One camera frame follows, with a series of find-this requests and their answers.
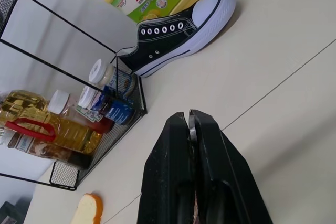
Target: red bottle handle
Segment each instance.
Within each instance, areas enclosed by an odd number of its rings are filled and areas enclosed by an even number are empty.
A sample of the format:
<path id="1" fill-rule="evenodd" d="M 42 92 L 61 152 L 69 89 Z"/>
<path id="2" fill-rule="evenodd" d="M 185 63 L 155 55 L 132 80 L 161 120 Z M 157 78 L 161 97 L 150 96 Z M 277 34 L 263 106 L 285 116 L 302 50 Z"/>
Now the red bottle handle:
<path id="1" fill-rule="evenodd" d="M 44 128 L 49 133 L 49 135 L 29 130 L 27 128 L 24 128 L 18 125 L 18 123 L 29 123 L 29 124 L 33 124 L 36 126 L 40 126 Z M 53 142 L 56 138 L 55 129 L 52 125 L 47 124 L 47 123 L 37 122 L 37 121 L 31 120 L 28 118 L 19 118 L 19 119 L 16 119 L 14 122 L 6 122 L 5 126 L 16 132 L 19 132 L 19 133 L 22 133 L 22 134 L 25 134 L 27 136 L 31 136 L 34 138 L 41 139 L 45 142 Z"/>

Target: bread slice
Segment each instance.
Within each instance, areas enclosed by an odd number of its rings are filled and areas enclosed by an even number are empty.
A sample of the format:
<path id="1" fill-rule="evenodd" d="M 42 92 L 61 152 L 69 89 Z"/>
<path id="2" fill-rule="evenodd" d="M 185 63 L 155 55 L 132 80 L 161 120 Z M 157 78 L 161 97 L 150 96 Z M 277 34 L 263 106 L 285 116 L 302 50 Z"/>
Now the bread slice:
<path id="1" fill-rule="evenodd" d="M 94 194 L 85 194 L 77 207 L 71 224 L 100 224 L 103 202 Z"/>

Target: white sneaker sole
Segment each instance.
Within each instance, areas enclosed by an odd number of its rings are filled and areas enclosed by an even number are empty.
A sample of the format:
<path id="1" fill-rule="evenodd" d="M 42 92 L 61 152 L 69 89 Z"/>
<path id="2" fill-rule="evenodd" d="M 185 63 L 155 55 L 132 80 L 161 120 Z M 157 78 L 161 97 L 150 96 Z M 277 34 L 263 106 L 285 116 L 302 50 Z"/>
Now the white sneaker sole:
<path id="1" fill-rule="evenodd" d="M 205 47 L 228 23 L 236 8 L 236 0 L 220 0 L 211 18 L 186 43 L 159 59 L 147 64 L 135 73 L 140 77 L 148 77 L 173 60 L 190 56 Z"/>

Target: tile grout line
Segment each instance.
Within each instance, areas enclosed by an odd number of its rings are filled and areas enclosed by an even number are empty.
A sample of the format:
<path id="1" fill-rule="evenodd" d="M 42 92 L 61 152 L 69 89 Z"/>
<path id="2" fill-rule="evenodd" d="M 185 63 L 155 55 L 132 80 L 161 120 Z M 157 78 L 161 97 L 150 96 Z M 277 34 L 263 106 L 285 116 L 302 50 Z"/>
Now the tile grout line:
<path id="1" fill-rule="evenodd" d="M 250 109 L 252 109 L 255 105 L 257 105 L 259 102 L 261 102 L 266 96 L 271 94 L 274 90 L 276 90 L 279 86 L 281 86 L 285 81 L 287 81 L 289 78 L 291 78 L 295 73 L 297 73 L 300 69 L 302 69 L 305 65 L 307 65 L 311 60 L 313 60 L 316 56 L 318 56 L 320 53 L 322 53 L 324 50 L 326 50 L 331 44 L 333 44 L 336 41 L 333 40 L 330 42 L 326 47 L 324 47 L 321 51 L 319 51 L 316 55 L 314 55 L 312 58 L 310 58 L 306 63 L 304 63 L 301 67 L 299 67 L 297 70 L 295 70 L 292 74 L 290 74 L 285 80 L 280 82 L 278 85 L 276 85 L 271 91 L 269 91 L 267 94 L 265 94 L 262 98 L 260 98 L 256 103 L 254 103 L 251 107 L 249 107 L 245 112 L 243 112 L 240 116 L 238 116 L 236 119 L 234 119 L 231 123 L 229 123 L 222 131 L 226 130 L 229 126 L 231 126 L 233 123 L 235 123 L 239 118 L 241 118 L 243 115 L 245 115 Z"/>
<path id="2" fill-rule="evenodd" d="M 136 200 L 137 198 L 139 198 L 141 195 L 142 195 L 142 193 L 139 194 L 138 196 L 136 196 L 136 197 L 134 198 L 134 200 L 132 200 L 129 204 L 127 204 L 125 207 L 123 207 L 119 212 L 117 212 L 115 215 L 113 215 L 110 219 L 108 219 L 107 221 L 105 221 L 103 224 L 106 224 L 107 222 L 109 222 L 110 220 L 112 220 L 115 216 L 117 216 L 117 215 L 118 215 L 121 211 L 123 211 L 126 207 L 128 207 L 128 206 L 131 205 L 133 202 L 135 202 L 135 200 Z"/>

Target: shoe toe cap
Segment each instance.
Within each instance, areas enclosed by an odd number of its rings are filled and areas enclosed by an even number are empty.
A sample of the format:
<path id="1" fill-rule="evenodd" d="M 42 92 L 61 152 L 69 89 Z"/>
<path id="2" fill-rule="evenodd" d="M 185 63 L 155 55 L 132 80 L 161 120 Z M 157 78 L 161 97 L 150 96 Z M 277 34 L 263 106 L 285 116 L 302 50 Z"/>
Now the shoe toe cap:
<path id="1" fill-rule="evenodd" d="M 213 10 L 218 5 L 220 0 L 199 0 L 193 9 L 192 19 L 196 27 L 200 27 Z"/>

